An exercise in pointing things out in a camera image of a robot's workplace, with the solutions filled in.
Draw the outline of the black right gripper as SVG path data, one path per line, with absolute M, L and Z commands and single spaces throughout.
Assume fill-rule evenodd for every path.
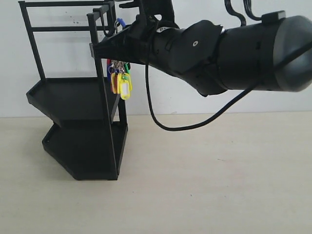
M 143 23 L 143 15 L 119 33 L 93 44 L 94 57 L 150 66 L 165 73 L 187 73 L 188 68 L 174 64 L 180 58 L 173 48 L 183 37 L 185 28 L 153 17 Z

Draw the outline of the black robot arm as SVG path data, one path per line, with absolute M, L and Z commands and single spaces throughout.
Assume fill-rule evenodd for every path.
M 181 29 L 174 22 L 137 19 L 93 47 L 98 59 L 148 64 L 179 78 L 202 96 L 244 90 L 300 92 L 312 82 L 312 53 L 285 67 L 279 64 L 312 40 L 312 22 L 304 16 L 269 14 L 257 24 L 224 29 L 201 20 Z

